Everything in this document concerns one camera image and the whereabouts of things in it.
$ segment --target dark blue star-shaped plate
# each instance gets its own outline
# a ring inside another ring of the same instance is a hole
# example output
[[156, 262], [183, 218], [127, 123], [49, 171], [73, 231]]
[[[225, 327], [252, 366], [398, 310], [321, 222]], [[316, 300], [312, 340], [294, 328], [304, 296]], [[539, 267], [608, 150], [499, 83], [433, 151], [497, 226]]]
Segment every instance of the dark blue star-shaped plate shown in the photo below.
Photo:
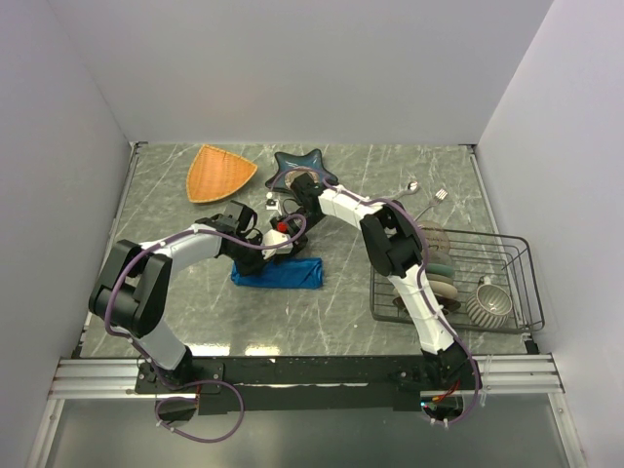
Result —
[[318, 148], [313, 149], [308, 154], [303, 156], [278, 151], [275, 153], [275, 161], [277, 162], [277, 173], [264, 182], [264, 185], [266, 185], [266, 188], [269, 189], [272, 186], [273, 190], [276, 192], [291, 193], [291, 183], [293, 183], [293, 180], [297, 176], [301, 176], [301, 174], [306, 172], [290, 171], [289, 173], [284, 174], [285, 171], [293, 168], [308, 168], [320, 171], [320, 174], [310, 172], [315, 181], [320, 181], [324, 176], [331, 185], [338, 184], [338, 177], [330, 173], [327, 169], [325, 169], [325, 166], [323, 166], [323, 154]]

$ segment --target gray marble table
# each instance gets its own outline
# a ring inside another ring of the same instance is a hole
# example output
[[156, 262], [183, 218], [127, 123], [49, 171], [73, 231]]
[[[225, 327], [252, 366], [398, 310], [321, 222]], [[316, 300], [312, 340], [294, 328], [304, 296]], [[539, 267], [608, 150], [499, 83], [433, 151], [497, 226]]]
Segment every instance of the gray marble table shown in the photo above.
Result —
[[[319, 147], [327, 168], [363, 195], [391, 195], [418, 180], [416, 195], [402, 199], [419, 213], [441, 187], [449, 195], [424, 218], [451, 229], [491, 232], [484, 198], [463, 146], [346, 144], [220, 145], [258, 164], [252, 180], [218, 203], [193, 205], [186, 198], [186, 174], [199, 144], [148, 144], [138, 154], [135, 174], [115, 239], [148, 241], [188, 227], [195, 219], [221, 213], [236, 199], [268, 226], [264, 181], [275, 174], [273, 153], [305, 154]], [[203, 261], [170, 284], [166, 320], [196, 355], [384, 355], [419, 353], [414, 327], [376, 322], [369, 310], [370, 264], [359, 231], [325, 218], [309, 234], [299, 256], [320, 256], [324, 285], [316, 291], [237, 287], [226, 257]], [[461, 331], [476, 354], [525, 353], [517, 335]], [[134, 349], [107, 336], [100, 319], [90, 322], [84, 357], [128, 357]]]

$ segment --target orange woven basket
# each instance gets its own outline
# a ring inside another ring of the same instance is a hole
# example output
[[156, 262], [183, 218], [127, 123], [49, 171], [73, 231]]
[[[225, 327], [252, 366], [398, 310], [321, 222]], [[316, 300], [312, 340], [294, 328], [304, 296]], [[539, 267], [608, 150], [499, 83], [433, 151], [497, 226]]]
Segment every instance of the orange woven basket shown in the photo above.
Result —
[[186, 176], [186, 195], [193, 203], [207, 203], [231, 195], [245, 185], [257, 165], [221, 148], [203, 145]]

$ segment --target fork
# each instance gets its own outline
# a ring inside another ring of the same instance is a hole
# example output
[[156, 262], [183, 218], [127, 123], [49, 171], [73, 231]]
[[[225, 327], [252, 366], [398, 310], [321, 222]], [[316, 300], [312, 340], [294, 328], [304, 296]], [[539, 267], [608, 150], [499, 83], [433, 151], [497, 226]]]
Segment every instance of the fork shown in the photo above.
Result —
[[430, 208], [437, 207], [442, 202], [444, 202], [445, 198], [447, 198], [447, 195], [449, 195], [449, 193], [444, 188], [438, 190], [433, 198], [429, 201], [429, 205], [427, 206], [427, 208], [420, 212], [420, 214], [414, 218], [414, 221], [418, 221], [420, 217], [427, 213]]

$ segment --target metal rail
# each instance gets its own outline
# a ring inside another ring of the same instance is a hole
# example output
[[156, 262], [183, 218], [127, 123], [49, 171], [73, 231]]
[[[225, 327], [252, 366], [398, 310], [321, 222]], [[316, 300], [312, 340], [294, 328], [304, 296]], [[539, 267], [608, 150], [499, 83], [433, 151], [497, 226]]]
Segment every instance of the metal rail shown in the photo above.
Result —
[[[550, 355], [477, 356], [488, 394], [563, 393]], [[154, 398], [137, 395], [137, 359], [70, 359], [58, 363], [51, 400]]]

